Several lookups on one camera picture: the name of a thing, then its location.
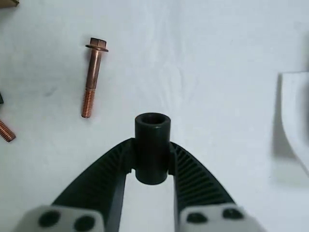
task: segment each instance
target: copper bolt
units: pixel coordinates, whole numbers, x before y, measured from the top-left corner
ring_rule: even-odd
[[[15,134],[1,120],[0,120],[0,135],[7,142],[10,142],[16,138]]]
[[[90,44],[86,45],[86,47],[91,48],[91,57],[84,94],[82,117],[89,118],[91,116],[93,101],[95,99],[102,52],[108,52],[108,50],[106,49],[106,41],[95,38],[91,38]]]

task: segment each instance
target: black object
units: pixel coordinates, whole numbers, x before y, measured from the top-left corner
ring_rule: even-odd
[[[232,219],[232,220],[239,220],[243,219],[243,214],[234,208],[225,209],[222,213],[223,218],[225,219]]]
[[[95,219],[92,216],[82,216],[74,223],[74,229],[81,232],[90,231],[94,226]]]
[[[169,165],[170,118],[143,114],[135,118],[136,178],[148,185],[166,180]]]
[[[191,213],[187,217],[187,222],[194,224],[206,223],[208,221],[207,217],[201,213]]]
[[[79,175],[54,205],[102,213],[105,231],[119,229],[126,174],[146,184],[174,176],[175,225],[188,206],[233,203],[216,178],[189,152],[169,141],[170,118],[146,113],[135,118],[135,138],[118,144]]]
[[[56,225],[60,219],[60,213],[57,210],[51,210],[44,213],[39,218],[39,226],[42,228],[48,228]]]
[[[3,101],[3,98],[2,98],[1,93],[0,93],[0,104],[3,104],[3,103],[4,103],[4,101]]]

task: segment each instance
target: black cylinder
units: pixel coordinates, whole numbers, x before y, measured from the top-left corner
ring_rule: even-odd
[[[135,118],[136,178],[157,185],[168,176],[170,118],[146,113]]]

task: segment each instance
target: bolt thread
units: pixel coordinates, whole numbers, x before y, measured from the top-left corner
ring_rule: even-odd
[[[90,118],[91,111],[93,106],[93,101],[95,99],[95,89],[88,89],[86,88],[85,95],[84,95],[84,103],[82,109],[82,117]]]
[[[10,142],[16,138],[15,134],[1,120],[0,120],[0,135],[7,142]]]

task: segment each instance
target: white surface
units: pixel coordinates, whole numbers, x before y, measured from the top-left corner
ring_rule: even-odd
[[[309,72],[285,73],[282,81],[282,123],[297,157],[309,170]]]
[[[54,210],[60,213],[57,223],[48,228],[40,227],[38,224],[40,217],[44,213]],[[95,223],[91,232],[104,232],[104,220],[98,211],[47,205],[42,205],[26,212],[14,229],[14,232],[76,232],[74,229],[75,222],[83,216],[90,216],[94,219]]]
[[[236,209],[243,215],[242,219],[223,218],[225,209]],[[207,223],[187,222],[191,213],[200,213],[207,218]],[[193,206],[182,210],[180,215],[180,232],[265,232],[254,218],[235,204]]]
[[[0,117],[17,135],[0,140],[0,231],[51,203],[149,111],[171,117],[172,140],[266,230],[307,231],[308,179],[296,175],[275,110],[279,72],[308,69],[308,9],[307,0],[22,0],[0,10]],[[90,36],[110,52],[85,120]],[[121,232],[172,231],[171,183],[128,177]]]

